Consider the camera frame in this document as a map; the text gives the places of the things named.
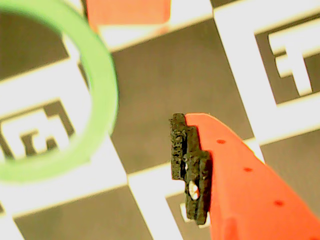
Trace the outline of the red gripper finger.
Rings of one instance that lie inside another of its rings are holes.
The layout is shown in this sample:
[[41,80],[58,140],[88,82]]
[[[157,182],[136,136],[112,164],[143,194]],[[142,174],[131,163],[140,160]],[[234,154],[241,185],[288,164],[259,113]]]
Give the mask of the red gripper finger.
[[170,119],[171,177],[185,183],[188,219],[214,240],[317,240],[307,204],[228,126],[206,113]]

